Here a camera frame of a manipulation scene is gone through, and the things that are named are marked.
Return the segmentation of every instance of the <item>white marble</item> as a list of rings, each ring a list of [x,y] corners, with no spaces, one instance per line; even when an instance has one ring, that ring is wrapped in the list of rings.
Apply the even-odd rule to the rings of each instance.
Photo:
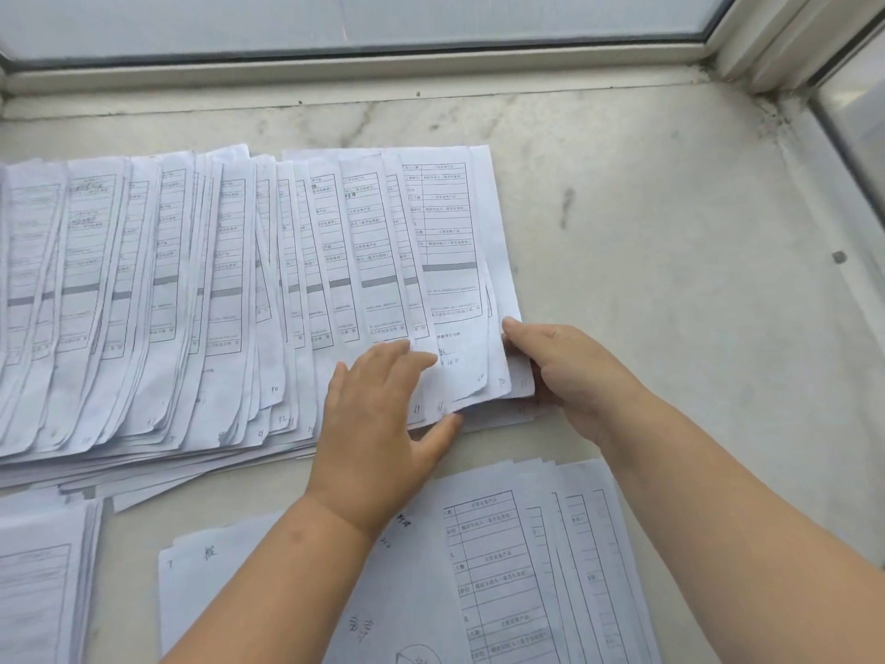
[[[11,121],[0,123],[0,155],[487,142],[526,319],[593,334],[880,564],[885,362],[773,133],[736,88],[702,84]],[[550,416],[463,438],[442,471],[592,452]],[[220,474],[109,517],[88,661],[155,661],[158,550],[292,501],[308,471],[286,462]],[[667,569],[629,525],[666,661],[715,661]]]

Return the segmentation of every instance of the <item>person's right hand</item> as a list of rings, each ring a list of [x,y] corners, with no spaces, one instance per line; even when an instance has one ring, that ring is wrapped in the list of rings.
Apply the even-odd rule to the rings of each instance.
[[[606,417],[645,391],[610,351],[574,326],[523,324],[508,317],[503,333],[532,360],[541,402],[562,407],[574,429],[597,445]]]

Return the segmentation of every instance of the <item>stack of paper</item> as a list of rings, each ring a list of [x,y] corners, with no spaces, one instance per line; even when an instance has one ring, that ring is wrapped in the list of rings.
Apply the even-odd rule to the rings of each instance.
[[[0,659],[83,661],[101,501],[0,498]]]
[[[159,557],[168,652],[280,513]],[[659,664],[601,460],[499,464],[428,485],[373,548],[326,661]]]
[[[316,445],[338,361],[438,354],[413,427],[531,421],[488,147],[31,161],[2,169],[0,487],[117,509]]]

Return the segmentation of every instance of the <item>gray bar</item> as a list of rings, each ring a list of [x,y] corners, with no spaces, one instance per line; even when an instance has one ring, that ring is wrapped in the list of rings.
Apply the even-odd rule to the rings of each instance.
[[[448,263],[444,266],[425,266],[425,273],[441,273],[444,270],[476,270],[476,263]]]
[[[396,284],[396,275],[392,275],[391,277],[382,277],[380,279],[370,279],[369,281],[363,282],[363,289],[369,289],[370,287],[380,287],[382,284]]]
[[[71,294],[83,294],[83,293],[86,293],[87,291],[97,291],[97,290],[98,290],[97,284],[83,284],[80,287],[68,287],[67,289],[62,289],[61,295],[62,296],[70,296]]]
[[[223,298],[225,296],[239,296],[242,294],[242,287],[236,289],[221,289],[220,291],[212,291],[209,298]]]

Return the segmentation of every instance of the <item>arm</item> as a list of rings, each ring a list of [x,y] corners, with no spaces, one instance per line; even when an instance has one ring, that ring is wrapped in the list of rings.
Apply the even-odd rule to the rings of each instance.
[[[418,443],[409,399],[436,356],[379,344],[329,383],[307,491],[282,516],[163,664],[317,664],[375,539],[421,489],[460,428]]]
[[[594,441],[725,664],[867,662],[885,578],[570,326],[504,323],[543,395]]]

